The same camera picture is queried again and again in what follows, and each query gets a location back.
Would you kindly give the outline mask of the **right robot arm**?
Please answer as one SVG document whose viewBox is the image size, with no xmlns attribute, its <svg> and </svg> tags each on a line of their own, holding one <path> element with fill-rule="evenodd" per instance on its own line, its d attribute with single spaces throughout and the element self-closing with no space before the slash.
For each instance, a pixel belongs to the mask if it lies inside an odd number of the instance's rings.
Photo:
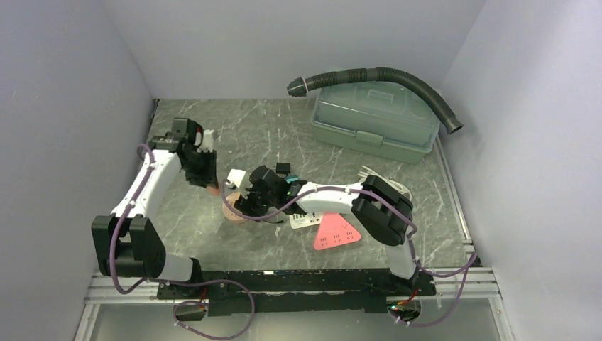
<svg viewBox="0 0 602 341">
<path fill-rule="evenodd" d="M 230 170 L 224 186 L 240 192 L 228 209 L 248 220 L 264 220 L 280 212 L 289 216 L 311 213 L 354 216 L 373 239 L 385 245 L 394 291 L 407 295 L 417 288 L 417 267 L 406 235 L 412 224 L 413 204 L 377 175 L 368 175 L 352 184 L 320 185 L 289 180 L 260 166 L 251 173 Z"/>
</svg>

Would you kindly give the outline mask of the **white power strip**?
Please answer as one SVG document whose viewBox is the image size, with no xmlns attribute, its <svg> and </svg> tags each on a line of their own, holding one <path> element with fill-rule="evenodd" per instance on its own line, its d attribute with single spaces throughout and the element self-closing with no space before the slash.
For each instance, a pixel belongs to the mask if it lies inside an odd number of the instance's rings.
<svg viewBox="0 0 602 341">
<path fill-rule="evenodd" d="M 320 224 L 323 219 L 323 212 L 311 212 L 307 214 L 294 214 L 289 216 L 292 229 L 300 229 Z"/>
</svg>

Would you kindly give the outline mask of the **pink triangular power strip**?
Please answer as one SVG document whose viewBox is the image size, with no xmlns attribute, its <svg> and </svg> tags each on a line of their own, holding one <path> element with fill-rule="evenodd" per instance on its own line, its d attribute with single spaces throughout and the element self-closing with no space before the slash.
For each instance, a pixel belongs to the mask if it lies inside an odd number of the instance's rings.
<svg viewBox="0 0 602 341">
<path fill-rule="evenodd" d="M 338 213 L 326 213 L 318 226 L 313 248 L 317 251 L 359 242 L 360 232 Z"/>
</svg>

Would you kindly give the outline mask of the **round pink power socket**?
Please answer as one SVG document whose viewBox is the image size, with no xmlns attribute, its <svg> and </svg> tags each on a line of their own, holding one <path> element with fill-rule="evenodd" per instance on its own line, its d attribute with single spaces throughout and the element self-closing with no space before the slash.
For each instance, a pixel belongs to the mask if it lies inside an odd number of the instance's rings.
<svg viewBox="0 0 602 341">
<path fill-rule="evenodd" d="M 237 215 L 235 212 L 233 212 L 232 210 L 230 210 L 226 204 L 228 203 L 231 207 L 234 206 L 234 203 L 241 197 L 241 193 L 240 192 L 234 192 L 234 193 L 230 193 L 226 196 L 226 201 L 222 202 L 221 204 L 221 210 L 222 210 L 222 214 L 224 216 L 224 218 L 229 221 L 232 222 L 234 224 L 242 224 L 244 222 L 248 222 L 248 219 L 245 219 L 243 217 L 240 217 L 239 215 Z"/>
</svg>

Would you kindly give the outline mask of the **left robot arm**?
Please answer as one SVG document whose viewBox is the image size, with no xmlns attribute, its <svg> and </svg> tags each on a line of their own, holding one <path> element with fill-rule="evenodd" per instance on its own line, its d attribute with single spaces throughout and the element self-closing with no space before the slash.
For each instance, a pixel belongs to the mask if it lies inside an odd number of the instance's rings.
<svg viewBox="0 0 602 341">
<path fill-rule="evenodd" d="M 217 189 L 218 133 L 197 122 L 174 119 L 171 129 L 139 147 L 143 163 L 125 197 L 108 215 L 92 222 L 92 238 L 105 276 L 176 281 L 186 298 L 204 288 L 198 260 L 166 251 L 152 219 L 179 173 L 192 186 Z"/>
</svg>

